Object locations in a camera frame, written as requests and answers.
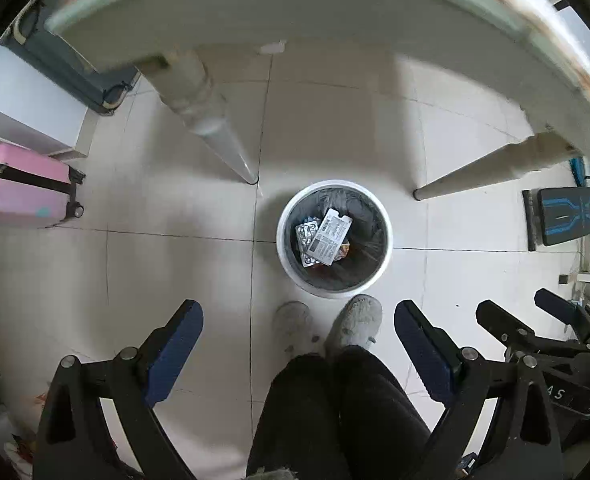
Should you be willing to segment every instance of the pink suitcase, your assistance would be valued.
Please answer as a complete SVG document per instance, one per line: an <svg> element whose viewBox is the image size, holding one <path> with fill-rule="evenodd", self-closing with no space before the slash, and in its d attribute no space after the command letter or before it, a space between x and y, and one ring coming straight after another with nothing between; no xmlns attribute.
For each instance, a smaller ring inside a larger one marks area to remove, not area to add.
<svg viewBox="0 0 590 480"><path fill-rule="evenodd" d="M46 155L0 144L0 225L49 227L79 218L76 185L86 175Z"/></svg>

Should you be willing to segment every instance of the white table leg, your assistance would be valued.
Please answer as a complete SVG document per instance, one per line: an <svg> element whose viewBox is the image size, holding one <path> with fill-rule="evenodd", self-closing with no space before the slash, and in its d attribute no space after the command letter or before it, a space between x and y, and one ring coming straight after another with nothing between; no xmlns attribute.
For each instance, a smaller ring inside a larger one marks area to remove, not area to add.
<svg viewBox="0 0 590 480"><path fill-rule="evenodd" d="M488 155L434 180L413 192L416 200L489 186L569 160L578 151L554 131L535 134L519 144L507 144Z"/></svg>
<svg viewBox="0 0 590 480"><path fill-rule="evenodd" d="M164 104L249 184L259 176L230 123L227 102L214 88L204 65L193 51L181 56L165 55L137 63Z"/></svg>

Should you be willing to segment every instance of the suitcase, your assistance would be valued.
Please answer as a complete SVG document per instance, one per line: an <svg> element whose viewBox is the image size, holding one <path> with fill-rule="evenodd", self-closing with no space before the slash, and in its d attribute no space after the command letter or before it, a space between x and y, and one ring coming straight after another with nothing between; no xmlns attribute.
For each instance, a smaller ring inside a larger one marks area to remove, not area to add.
<svg viewBox="0 0 590 480"><path fill-rule="evenodd" d="M79 218L75 200L86 175L54 158L0 144L0 225L50 227Z"/></svg>
<svg viewBox="0 0 590 480"><path fill-rule="evenodd" d="M61 0L30 0L13 20L0 44L39 70L66 92L101 115L110 115L137 82L133 66L99 73L44 24Z"/></svg>

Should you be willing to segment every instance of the trash can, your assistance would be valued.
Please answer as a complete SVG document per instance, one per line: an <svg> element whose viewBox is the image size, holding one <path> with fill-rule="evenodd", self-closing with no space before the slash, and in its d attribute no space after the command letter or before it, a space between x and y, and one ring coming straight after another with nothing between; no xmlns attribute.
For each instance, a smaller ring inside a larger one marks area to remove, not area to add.
<svg viewBox="0 0 590 480"><path fill-rule="evenodd" d="M307 217L323 219L336 209L353 223L348 254L331 266L304 267L295 226ZM393 248L389 215L376 196L347 180L323 180L295 195L277 224L277 253L281 266L298 286L320 298L350 298L373 285L386 269Z"/></svg>

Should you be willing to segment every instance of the black pants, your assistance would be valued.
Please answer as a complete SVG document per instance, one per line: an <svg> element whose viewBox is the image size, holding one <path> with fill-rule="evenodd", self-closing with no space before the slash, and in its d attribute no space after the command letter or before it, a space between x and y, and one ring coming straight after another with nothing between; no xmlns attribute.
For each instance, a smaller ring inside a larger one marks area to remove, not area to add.
<svg viewBox="0 0 590 480"><path fill-rule="evenodd" d="M273 380L246 474L299 480L399 480L430 431L389 369L358 346L333 364L293 359Z"/></svg>

